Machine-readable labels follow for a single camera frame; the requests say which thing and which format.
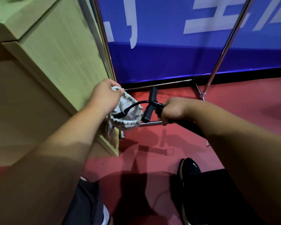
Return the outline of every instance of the blue banner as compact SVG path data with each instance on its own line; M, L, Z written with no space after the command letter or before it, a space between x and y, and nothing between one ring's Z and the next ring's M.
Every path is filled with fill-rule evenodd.
M246 0L98 0L119 83L210 74ZM281 0L254 0L219 72L281 67Z

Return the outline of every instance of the hand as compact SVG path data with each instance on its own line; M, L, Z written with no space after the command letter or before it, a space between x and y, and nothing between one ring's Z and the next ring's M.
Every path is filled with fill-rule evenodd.
M100 83L97 83L90 95L88 106L96 107L104 116L113 111L118 105L120 97L124 94L124 89L120 88L119 90L113 91L111 89L112 86L120 87L117 82L111 79L104 79Z
M158 120L161 120L163 125L168 124L169 119L193 121L193 110L201 106L202 102L204 103L204 101L196 99L170 98L164 102L166 106L163 108L161 118Z

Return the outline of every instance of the wooden cabinet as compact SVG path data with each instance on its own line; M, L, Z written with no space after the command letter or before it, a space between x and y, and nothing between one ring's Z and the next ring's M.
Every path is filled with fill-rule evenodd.
M112 78L105 60L89 0L0 0L0 166L41 143ZM90 156L117 156L118 134L108 138L103 123Z

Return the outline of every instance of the white drawstring bag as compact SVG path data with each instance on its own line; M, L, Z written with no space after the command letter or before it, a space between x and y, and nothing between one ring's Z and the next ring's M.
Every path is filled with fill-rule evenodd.
M113 86L112 90L120 89L118 86ZM121 96L120 101L116 108L108 115L108 118L112 125L119 130L127 131L134 128L137 128L141 123L141 117L143 115L143 107L141 105L137 105L132 107L128 114L123 118L115 118L114 115L123 112L126 108L136 103L137 101L127 92Z

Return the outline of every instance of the right hand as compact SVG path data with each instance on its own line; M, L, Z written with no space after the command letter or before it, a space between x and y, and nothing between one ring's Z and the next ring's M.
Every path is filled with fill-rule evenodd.
M163 125L168 124L169 119L173 120L189 120L191 117L191 108L196 107L197 103L204 102L197 99L187 99L180 97L173 97L164 102L166 105L161 113L161 118L158 120L162 121Z

